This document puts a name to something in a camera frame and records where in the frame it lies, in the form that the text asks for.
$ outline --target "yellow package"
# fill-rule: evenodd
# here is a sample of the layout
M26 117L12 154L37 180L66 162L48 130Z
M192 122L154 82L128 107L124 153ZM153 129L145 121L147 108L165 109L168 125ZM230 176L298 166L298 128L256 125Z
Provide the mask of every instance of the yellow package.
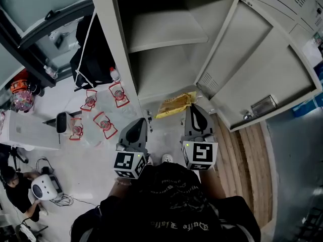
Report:
M182 93L171 99L165 100L159 107L158 114L155 118L163 118L165 116L174 115L184 111L188 106L195 102L196 91Z

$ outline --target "dark hair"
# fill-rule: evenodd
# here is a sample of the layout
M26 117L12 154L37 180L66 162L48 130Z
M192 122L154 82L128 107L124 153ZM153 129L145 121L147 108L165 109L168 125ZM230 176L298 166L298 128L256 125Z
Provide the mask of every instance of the dark hair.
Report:
M5 183L9 183L15 177L15 170L10 166L5 166L1 168L1 177Z

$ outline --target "sneaker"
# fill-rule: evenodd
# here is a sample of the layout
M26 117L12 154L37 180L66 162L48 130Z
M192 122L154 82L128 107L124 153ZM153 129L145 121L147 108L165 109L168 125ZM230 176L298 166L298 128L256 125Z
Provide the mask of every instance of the sneaker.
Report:
M152 158L150 156L148 157L148 161L147 161L146 165L153 166Z
M173 157L171 156L171 154L164 154L162 159L161 159L161 162L162 163L164 163L164 162L173 163L174 160L173 160Z
M38 206L40 208L40 213L44 216L48 216L47 210L42 205L38 205Z

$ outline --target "black bag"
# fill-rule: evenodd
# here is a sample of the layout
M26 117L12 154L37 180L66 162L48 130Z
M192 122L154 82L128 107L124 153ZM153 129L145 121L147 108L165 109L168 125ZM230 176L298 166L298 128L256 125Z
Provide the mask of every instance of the black bag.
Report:
M70 61L74 81L77 76L76 70L81 59L82 49L91 18L92 15L84 17L77 26L76 39L81 47L77 50ZM90 33L85 44L83 59L79 71L90 83L93 84L94 87L96 87L99 84L113 82L113 79L110 76L110 67L115 68L115 61L106 42L98 16L96 15L93 19ZM76 80L76 85L83 89L91 89L92 86L88 81L79 74Z

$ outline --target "white floor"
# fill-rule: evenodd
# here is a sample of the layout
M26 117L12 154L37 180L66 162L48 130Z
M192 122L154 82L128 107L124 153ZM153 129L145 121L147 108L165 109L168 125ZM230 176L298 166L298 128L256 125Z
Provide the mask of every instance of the white floor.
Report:
M176 125L148 133L146 147L149 153L153 154L155 164L159 164L164 153L171 153L177 163L184 165L179 142L184 129L181 125L182 117L181 114L169 116L169 120L174 120L177 123ZM20 168L22 172L31 171L35 167L37 159L46 157L55 169L55 175L62 185L64 193L98 205L109 194L116 177L112 166L116 155L117 138L116 135L110 142L105 141L97 148L92 148L81 142L69 141L65 137L61 139L62 148L59 151L34 150L26 152L29 164L27 166L21 163ZM0 188L0 202L4 211L10 214L10 221L13 226L20 224L25 216L9 202L2 187ZM49 215L41 216L40 221L36 224L32 221L28 221L28 224L35 229L48 225L49 228L43 232L43 237L45 238L44 241L50 242L70 241L69 232L73 221L79 215L93 208L92 205L78 201L74 201L74 204L70 207L58 207L49 201L45 201L43 205L48 210Z

